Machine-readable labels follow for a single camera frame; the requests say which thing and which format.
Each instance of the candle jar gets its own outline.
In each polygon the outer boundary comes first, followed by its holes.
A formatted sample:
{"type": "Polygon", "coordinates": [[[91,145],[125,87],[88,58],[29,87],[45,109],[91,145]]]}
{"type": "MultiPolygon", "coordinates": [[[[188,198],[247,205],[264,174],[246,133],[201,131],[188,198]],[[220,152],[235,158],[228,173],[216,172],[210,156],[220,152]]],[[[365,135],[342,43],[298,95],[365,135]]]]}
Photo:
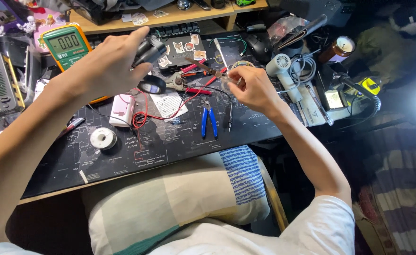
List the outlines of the candle jar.
{"type": "Polygon", "coordinates": [[[318,61],[321,64],[327,62],[341,62],[347,59],[355,49],[356,44],[351,38],[341,36],[318,56],[318,61]]]}

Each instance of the computer mouse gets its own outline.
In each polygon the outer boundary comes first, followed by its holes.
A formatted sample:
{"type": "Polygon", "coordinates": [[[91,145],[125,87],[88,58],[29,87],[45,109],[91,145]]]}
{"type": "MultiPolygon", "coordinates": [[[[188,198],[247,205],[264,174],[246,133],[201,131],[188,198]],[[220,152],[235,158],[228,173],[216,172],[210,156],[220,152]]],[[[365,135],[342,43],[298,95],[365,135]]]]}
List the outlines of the computer mouse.
{"type": "Polygon", "coordinates": [[[258,62],[267,64],[271,61],[272,46],[271,41],[266,35],[250,34],[245,38],[245,42],[252,50],[252,54],[258,62]]]}

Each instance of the green toy car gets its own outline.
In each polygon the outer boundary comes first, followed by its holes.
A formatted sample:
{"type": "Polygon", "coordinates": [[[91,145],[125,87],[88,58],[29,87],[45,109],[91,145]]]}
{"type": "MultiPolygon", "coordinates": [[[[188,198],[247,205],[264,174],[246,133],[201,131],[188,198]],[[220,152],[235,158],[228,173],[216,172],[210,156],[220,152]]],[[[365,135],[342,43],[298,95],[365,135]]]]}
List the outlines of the green toy car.
{"type": "Polygon", "coordinates": [[[248,4],[254,4],[255,0],[236,0],[236,4],[239,6],[245,6],[248,4]]]}

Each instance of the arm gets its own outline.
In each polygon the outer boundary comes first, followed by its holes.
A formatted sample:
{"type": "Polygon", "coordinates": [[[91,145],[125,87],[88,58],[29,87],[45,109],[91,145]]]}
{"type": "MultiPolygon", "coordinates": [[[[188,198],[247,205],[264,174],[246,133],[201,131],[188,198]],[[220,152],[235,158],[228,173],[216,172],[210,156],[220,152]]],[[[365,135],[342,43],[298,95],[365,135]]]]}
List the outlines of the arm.
{"type": "Polygon", "coordinates": [[[265,114],[279,128],[293,149],[302,170],[315,187],[315,196],[335,196],[351,207],[351,189],[341,169],[328,150],[307,130],[290,107],[280,99],[263,69],[241,66],[229,75],[242,77],[245,87],[229,84],[238,101],[265,114]]]}
{"type": "Polygon", "coordinates": [[[0,135],[0,242],[5,226],[38,163],[73,113],[93,98],[137,87],[152,65],[129,68],[148,27],[108,37],[53,78],[39,98],[0,135]]]}

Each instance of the digital multimeter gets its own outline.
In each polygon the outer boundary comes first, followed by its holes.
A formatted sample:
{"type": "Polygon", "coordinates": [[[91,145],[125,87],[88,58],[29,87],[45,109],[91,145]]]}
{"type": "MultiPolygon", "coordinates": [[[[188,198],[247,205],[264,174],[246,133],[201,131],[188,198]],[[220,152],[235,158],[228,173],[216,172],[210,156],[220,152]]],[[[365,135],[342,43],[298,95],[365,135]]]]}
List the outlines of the digital multimeter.
{"type": "MultiPolygon", "coordinates": [[[[62,72],[92,50],[84,32],[77,25],[65,25],[51,29],[42,33],[41,39],[44,40],[62,72]]],[[[100,97],[90,103],[100,102],[108,98],[100,97]]]]}

